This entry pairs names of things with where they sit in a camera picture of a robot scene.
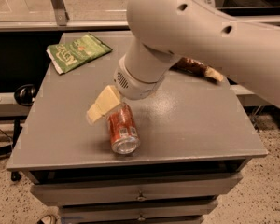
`drawer handle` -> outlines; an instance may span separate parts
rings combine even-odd
[[[143,196],[142,192],[139,192],[139,196],[136,198],[137,201],[142,202],[145,201],[147,198],[145,196]]]
[[[140,214],[140,217],[137,219],[138,221],[145,221],[146,219]]]

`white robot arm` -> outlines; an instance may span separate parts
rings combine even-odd
[[[280,27],[235,19],[214,0],[130,0],[127,20],[134,39],[114,79],[128,99],[149,96],[190,57],[280,107]]]

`table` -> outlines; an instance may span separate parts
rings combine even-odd
[[[141,146],[115,154],[105,120],[90,126],[86,111],[113,83],[132,35],[93,34],[113,51],[65,75],[49,67],[7,169],[24,172],[63,223],[201,223],[241,169],[267,155],[227,79],[169,71],[154,95],[127,101]],[[64,33],[61,43],[83,35]]]

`black cable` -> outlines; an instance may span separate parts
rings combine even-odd
[[[7,138],[9,138],[9,141],[12,142],[12,137],[9,136],[7,133],[5,133],[3,130],[0,129],[0,132],[5,135]]]

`green snack packet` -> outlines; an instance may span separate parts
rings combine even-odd
[[[90,33],[71,43],[50,45],[47,48],[47,54],[59,74],[67,73],[111,51],[112,48]]]

